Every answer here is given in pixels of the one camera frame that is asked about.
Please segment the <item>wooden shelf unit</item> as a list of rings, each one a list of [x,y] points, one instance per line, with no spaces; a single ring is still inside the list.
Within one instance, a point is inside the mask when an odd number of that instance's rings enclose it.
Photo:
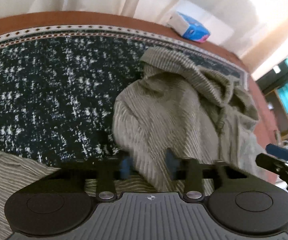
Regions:
[[[288,137],[288,57],[256,81],[274,114],[282,137]]]

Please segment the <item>blue tissue pack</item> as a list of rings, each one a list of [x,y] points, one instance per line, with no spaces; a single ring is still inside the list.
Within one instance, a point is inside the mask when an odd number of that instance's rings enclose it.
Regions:
[[[211,35],[210,31],[199,21],[180,12],[175,12],[167,25],[182,38],[194,42],[204,43]]]

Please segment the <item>dark patterned rug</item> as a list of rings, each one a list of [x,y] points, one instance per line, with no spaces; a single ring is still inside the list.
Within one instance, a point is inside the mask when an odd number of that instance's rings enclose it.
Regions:
[[[241,67],[196,45],[110,25],[53,25],[0,35],[0,151],[48,166],[117,152],[111,133],[118,94],[143,75],[154,46],[234,76]]]

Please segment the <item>grey striped shirt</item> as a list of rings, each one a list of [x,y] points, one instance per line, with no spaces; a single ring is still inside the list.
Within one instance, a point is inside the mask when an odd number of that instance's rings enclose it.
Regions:
[[[260,117],[252,95],[235,77],[162,47],[148,48],[140,63],[141,79],[123,89],[113,106],[111,133],[117,151],[129,152],[139,172],[117,182],[119,192],[183,191],[183,182],[171,181],[167,172],[167,148],[178,157],[204,164],[220,159],[275,180],[255,163],[264,150],[254,134]],[[0,239],[11,234],[6,200],[56,167],[0,151]]]

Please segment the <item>white curtain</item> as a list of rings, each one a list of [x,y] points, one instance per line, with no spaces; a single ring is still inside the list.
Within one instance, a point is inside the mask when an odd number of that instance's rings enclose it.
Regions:
[[[90,11],[165,25],[173,12],[191,16],[210,41],[246,55],[266,38],[288,36],[288,0],[0,0],[0,18],[44,11]]]

